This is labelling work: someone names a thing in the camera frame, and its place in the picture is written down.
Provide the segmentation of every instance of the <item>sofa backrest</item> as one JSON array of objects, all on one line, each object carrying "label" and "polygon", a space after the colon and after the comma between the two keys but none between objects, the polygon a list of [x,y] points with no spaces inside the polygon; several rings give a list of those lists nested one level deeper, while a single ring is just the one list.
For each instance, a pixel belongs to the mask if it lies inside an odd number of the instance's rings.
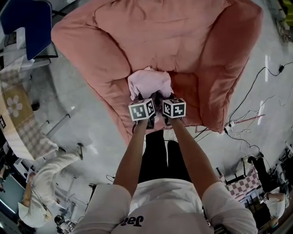
[{"label": "sofa backrest", "polygon": [[95,11],[132,71],[193,72],[226,0],[117,0]]}]

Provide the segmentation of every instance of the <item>white box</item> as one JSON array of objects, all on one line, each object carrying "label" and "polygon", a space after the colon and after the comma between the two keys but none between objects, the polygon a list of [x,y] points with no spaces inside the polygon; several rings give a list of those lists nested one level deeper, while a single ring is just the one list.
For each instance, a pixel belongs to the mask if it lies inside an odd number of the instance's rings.
[{"label": "white box", "polygon": [[132,121],[148,119],[155,114],[155,107],[151,98],[134,101],[128,108]]},{"label": "white box", "polygon": [[163,100],[163,114],[170,118],[186,115],[186,102],[182,98]]}]

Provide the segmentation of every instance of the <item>concrete floor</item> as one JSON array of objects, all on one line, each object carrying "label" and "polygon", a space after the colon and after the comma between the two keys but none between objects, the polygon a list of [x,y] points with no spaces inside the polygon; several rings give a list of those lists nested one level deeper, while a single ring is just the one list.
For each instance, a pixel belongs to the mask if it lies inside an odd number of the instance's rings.
[{"label": "concrete floor", "polygon": [[[281,41],[266,1],[255,2],[264,10],[262,32],[235,89],[229,113],[243,100],[262,67],[267,66],[276,74],[281,64],[293,61],[293,46]],[[58,8],[62,8],[60,1],[58,4],[53,2],[53,9]],[[293,64],[286,66],[278,77],[262,71],[248,98],[232,118],[237,120],[249,110],[258,111],[262,102],[274,96],[265,102],[262,110],[265,116],[260,121],[256,120],[252,124],[252,121],[240,123],[233,128],[235,132],[241,132],[251,124],[251,131],[243,132],[241,137],[250,144],[258,145],[270,166],[276,163],[285,147],[284,143],[292,143],[293,140],[292,73]],[[39,123],[50,121],[46,131],[67,112],[71,113],[71,119],[60,128],[52,140],[67,151],[74,149],[78,142],[85,145],[84,160],[66,168],[58,184],[66,190],[70,178],[76,176],[73,187],[75,198],[87,202],[91,194],[88,183],[108,183],[106,175],[115,175],[126,146],[102,103],[97,100],[76,68],[61,53],[59,58],[52,60],[50,66],[34,70],[32,76],[33,79],[27,84],[29,95],[32,101],[39,100],[41,103],[40,109],[35,112]],[[255,115],[249,113],[246,118]],[[195,127],[189,127],[189,131],[193,136],[196,135]],[[229,134],[240,138],[240,135],[235,136],[231,132]],[[258,152],[256,147],[249,149],[244,142],[240,151],[240,141],[218,133],[204,132],[197,140],[200,140],[199,145],[209,157],[213,168],[219,167],[226,174],[230,173],[240,158]]]}]

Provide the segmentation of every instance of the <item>flower pattern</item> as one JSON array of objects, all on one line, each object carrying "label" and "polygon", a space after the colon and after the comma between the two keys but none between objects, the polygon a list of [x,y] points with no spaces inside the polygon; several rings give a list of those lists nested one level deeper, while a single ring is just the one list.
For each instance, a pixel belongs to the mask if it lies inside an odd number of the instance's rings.
[{"label": "flower pattern", "polygon": [[18,117],[20,111],[22,109],[22,103],[18,103],[19,98],[17,95],[14,96],[13,100],[9,97],[7,99],[7,105],[9,106],[7,108],[8,113],[11,115],[13,114],[14,117]]}]

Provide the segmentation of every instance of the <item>checkered tablecloth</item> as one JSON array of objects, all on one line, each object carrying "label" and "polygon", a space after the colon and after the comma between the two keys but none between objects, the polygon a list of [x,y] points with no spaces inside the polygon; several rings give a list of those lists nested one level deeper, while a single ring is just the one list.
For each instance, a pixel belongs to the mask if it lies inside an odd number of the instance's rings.
[{"label": "checkered tablecloth", "polygon": [[0,71],[0,128],[19,158],[35,160],[58,148],[39,128],[19,71],[23,56]]},{"label": "checkered tablecloth", "polygon": [[[225,177],[223,175],[221,175],[219,179],[221,182],[225,183]],[[251,190],[260,186],[257,170],[253,166],[244,179],[228,185],[225,183],[225,186],[235,199],[241,200]]]}]

